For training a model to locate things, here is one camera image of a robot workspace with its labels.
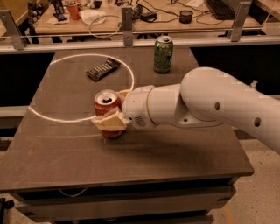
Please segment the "green soda can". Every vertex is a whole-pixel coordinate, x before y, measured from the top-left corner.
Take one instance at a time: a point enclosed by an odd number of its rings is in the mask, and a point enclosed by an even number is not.
[[[169,36],[159,36],[155,43],[154,70],[166,74],[172,66],[173,41]]]

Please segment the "dark table top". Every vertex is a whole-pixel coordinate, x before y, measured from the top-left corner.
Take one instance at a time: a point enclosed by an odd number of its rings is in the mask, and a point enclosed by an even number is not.
[[[178,129],[169,125],[104,138],[91,123],[95,94],[180,83],[198,67],[176,46],[168,74],[153,72],[153,47],[57,52],[0,164],[0,191],[121,186],[250,175],[253,168],[232,128]],[[85,71],[114,57],[121,67],[94,82]]]

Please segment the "red cup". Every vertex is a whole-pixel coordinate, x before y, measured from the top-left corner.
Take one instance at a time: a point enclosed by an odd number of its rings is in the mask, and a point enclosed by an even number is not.
[[[67,8],[71,15],[72,20],[79,20],[80,16],[79,16],[78,4],[68,5]]]

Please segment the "floor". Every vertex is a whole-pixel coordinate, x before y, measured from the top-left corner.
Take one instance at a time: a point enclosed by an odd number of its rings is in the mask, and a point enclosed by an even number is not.
[[[213,224],[278,224],[280,222],[280,156],[258,140],[242,135],[237,136],[255,173],[250,177],[239,178],[234,184],[236,188],[234,197],[222,209],[210,211]],[[0,163],[4,159],[4,149],[8,145],[5,138],[1,140]],[[11,196],[7,194],[0,197],[11,200]],[[34,224],[15,208],[6,210],[4,224],[18,223]]]

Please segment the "soda can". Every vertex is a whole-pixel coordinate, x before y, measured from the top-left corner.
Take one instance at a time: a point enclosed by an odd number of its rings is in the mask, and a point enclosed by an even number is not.
[[[94,110],[97,116],[103,116],[111,109],[118,107],[122,109],[122,101],[118,94],[110,89],[104,89],[98,92],[94,97]],[[102,130],[105,137],[119,137],[123,132],[121,130],[109,131]]]
[[[155,43],[154,70],[166,74],[172,66],[173,41],[169,36],[159,36]]]

